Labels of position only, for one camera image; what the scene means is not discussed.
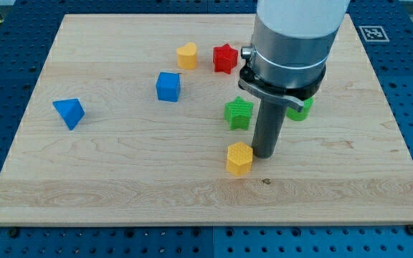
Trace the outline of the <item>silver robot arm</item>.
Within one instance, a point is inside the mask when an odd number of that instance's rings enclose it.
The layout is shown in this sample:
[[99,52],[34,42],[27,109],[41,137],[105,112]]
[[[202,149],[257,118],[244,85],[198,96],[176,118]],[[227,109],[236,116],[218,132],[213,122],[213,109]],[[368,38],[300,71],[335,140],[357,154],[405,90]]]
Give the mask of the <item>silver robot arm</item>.
[[326,73],[348,0],[259,0],[239,86],[267,112],[301,110]]

